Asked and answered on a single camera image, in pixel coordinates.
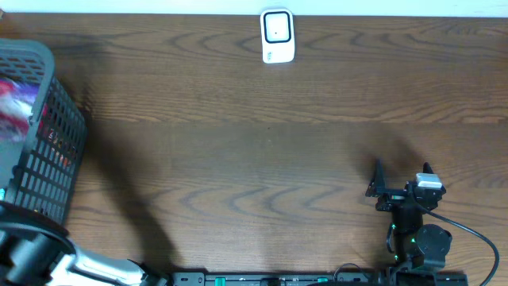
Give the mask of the red purple snack packet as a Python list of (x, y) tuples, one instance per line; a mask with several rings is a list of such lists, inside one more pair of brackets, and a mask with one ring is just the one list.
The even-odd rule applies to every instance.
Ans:
[(29, 118), (39, 85), (1, 78), (1, 139), (21, 142), (29, 132)]

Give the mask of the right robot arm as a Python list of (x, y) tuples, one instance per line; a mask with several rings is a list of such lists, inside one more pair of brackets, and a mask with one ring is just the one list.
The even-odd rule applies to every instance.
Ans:
[(423, 215), (438, 207), (446, 189), (428, 163), (400, 189), (387, 186), (383, 166), (375, 162), (366, 190), (376, 197), (377, 211), (391, 213), (387, 248), (395, 265), (386, 271), (387, 285), (436, 285), (437, 272), (445, 267), (452, 235), (435, 224), (425, 224)]

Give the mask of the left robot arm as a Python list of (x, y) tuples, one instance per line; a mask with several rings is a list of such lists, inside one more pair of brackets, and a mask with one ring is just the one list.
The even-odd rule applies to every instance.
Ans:
[(1, 203), (2, 285), (171, 285), (173, 279), (131, 260), (81, 249), (50, 218)]

